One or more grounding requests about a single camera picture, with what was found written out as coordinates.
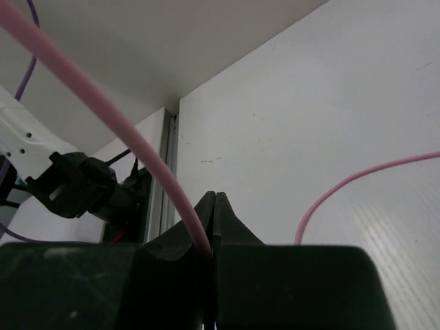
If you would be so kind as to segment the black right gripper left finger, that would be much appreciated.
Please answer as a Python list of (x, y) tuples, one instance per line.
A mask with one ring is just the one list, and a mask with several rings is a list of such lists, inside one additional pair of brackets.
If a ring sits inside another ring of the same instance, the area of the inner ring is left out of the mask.
[(200, 329), (214, 261), (183, 223), (146, 243), (8, 243), (2, 329)]

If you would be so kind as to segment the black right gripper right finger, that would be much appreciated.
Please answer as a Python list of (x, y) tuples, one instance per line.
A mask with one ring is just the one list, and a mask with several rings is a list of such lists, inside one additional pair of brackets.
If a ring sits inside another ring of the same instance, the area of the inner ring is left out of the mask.
[(378, 270), (355, 246), (266, 245), (217, 194), (218, 329), (392, 329)]

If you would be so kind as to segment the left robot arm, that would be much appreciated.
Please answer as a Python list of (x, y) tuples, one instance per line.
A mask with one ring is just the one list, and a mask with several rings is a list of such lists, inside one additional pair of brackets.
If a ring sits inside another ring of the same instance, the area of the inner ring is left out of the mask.
[(118, 231), (117, 240), (139, 242), (146, 229), (151, 175), (134, 161), (121, 183), (108, 161), (89, 157), (42, 125), (5, 89), (1, 90), (1, 156), (24, 190), (51, 213), (66, 219), (86, 212)]

